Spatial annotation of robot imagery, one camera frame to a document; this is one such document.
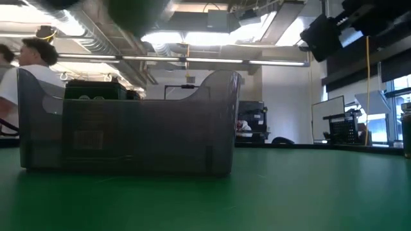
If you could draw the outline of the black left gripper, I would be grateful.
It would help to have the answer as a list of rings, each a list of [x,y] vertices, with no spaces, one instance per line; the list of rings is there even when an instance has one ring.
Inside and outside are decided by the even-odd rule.
[[[36,2],[44,8],[51,10],[66,10],[82,0],[36,0]]]

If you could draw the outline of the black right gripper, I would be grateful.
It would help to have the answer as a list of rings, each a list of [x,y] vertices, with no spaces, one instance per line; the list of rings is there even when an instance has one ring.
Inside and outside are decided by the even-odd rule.
[[[342,49],[340,35],[341,31],[333,18],[321,14],[301,32],[300,37],[307,44],[316,61],[322,62]]]

